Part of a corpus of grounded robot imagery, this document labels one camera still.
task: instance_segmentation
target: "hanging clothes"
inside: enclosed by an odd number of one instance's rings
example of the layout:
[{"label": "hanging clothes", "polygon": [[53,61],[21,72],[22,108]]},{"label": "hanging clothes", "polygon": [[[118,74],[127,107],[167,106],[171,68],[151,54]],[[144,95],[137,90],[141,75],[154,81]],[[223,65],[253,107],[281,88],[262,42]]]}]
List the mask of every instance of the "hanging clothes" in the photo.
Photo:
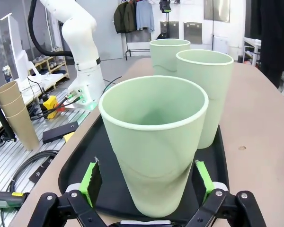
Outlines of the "hanging clothes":
[{"label": "hanging clothes", "polygon": [[260,0],[261,64],[284,71],[284,0]]},{"label": "hanging clothes", "polygon": [[137,30],[136,7],[133,1],[130,1],[125,7],[124,26],[127,33]]},{"label": "hanging clothes", "polygon": [[125,16],[125,8],[128,2],[124,2],[118,5],[117,9],[114,13],[114,25],[115,31],[117,33],[126,33],[125,24],[124,24],[124,16]]},{"label": "hanging clothes", "polygon": [[147,0],[137,2],[137,30],[147,28],[149,32],[155,30],[152,6]]}]

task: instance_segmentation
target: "green cup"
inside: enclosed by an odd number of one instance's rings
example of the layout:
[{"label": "green cup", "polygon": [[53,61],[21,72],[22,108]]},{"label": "green cup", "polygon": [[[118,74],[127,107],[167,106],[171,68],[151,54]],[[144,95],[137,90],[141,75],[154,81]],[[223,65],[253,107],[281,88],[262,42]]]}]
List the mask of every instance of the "green cup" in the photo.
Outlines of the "green cup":
[{"label": "green cup", "polygon": [[139,77],[113,86],[98,106],[137,209],[154,218],[171,214],[201,136],[205,91],[181,78]]},{"label": "green cup", "polygon": [[176,76],[179,51],[189,50],[190,42],[183,39],[158,39],[150,42],[155,75]]},{"label": "green cup", "polygon": [[233,58],[209,50],[187,50],[176,54],[177,76],[200,85],[209,97],[209,106],[198,148],[213,143],[231,81]]}]

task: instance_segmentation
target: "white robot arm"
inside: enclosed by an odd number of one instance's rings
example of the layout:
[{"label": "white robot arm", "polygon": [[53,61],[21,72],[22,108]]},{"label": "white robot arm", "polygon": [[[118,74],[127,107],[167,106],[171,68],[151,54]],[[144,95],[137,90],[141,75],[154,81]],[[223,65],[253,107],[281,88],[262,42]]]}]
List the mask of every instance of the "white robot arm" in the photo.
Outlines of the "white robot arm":
[{"label": "white robot arm", "polygon": [[47,10],[63,22],[62,35],[75,61],[77,77],[68,90],[73,99],[81,96],[80,105],[98,102],[105,88],[100,58],[92,31],[96,20],[75,0],[40,0]]}]

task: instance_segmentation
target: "blue shirt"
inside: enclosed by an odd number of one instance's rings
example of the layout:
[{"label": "blue shirt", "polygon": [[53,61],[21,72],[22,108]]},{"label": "blue shirt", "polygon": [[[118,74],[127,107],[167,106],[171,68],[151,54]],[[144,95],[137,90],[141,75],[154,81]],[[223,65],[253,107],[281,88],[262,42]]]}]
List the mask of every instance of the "blue shirt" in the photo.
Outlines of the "blue shirt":
[{"label": "blue shirt", "polygon": [[155,30],[153,22],[152,6],[147,0],[137,2],[137,30],[148,28],[150,32]]}]

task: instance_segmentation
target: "dark green jacket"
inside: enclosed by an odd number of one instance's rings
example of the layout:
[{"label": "dark green jacket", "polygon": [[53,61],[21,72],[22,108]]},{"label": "dark green jacket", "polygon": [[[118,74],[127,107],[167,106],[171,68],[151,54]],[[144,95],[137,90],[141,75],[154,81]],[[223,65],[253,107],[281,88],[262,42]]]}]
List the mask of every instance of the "dark green jacket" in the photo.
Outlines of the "dark green jacket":
[{"label": "dark green jacket", "polygon": [[133,2],[129,2],[125,7],[124,26],[127,33],[137,30],[136,8]]},{"label": "dark green jacket", "polygon": [[126,33],[125,25],[124,25],[124,14],[125,8],[128,2],[124,2],[118,5],[117,9],[114,13],[114,24],[115,24],[115,31],[117,33]]}]

